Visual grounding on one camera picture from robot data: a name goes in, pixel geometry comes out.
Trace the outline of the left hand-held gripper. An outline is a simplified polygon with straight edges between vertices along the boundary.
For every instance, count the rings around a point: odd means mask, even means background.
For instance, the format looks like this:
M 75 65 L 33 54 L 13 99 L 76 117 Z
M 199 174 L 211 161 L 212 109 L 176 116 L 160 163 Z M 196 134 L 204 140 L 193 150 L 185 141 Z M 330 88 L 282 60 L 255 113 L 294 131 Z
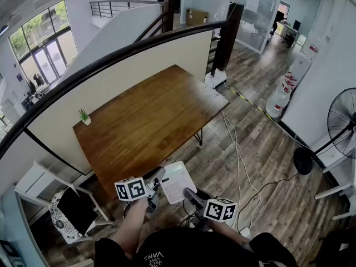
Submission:
M 162 166 L 158 166 L 143 177 L 125 179 L 114 184 L 120 201 L 133 202 L 143 197 L 148 200 L 148 213 L 154 213 L 159 204 L 157 191 L 160 181 L 166 174 Z

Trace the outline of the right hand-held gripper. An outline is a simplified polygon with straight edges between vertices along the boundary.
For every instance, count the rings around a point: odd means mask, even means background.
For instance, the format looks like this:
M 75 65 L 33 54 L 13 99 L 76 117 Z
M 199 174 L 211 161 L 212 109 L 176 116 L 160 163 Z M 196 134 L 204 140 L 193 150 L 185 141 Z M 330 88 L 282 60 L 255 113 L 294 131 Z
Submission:
M 183 195 L 190 204 L 195 206 L 196 213 L 192 218 L 192 225 L 197 229 L 207 229 L 206 221 L 227 223 L 232 227 L 235 222 L 238 204 L 229 199 L 214 199 L 214 197 L 201 189 L 196 192 L 186 187 Z

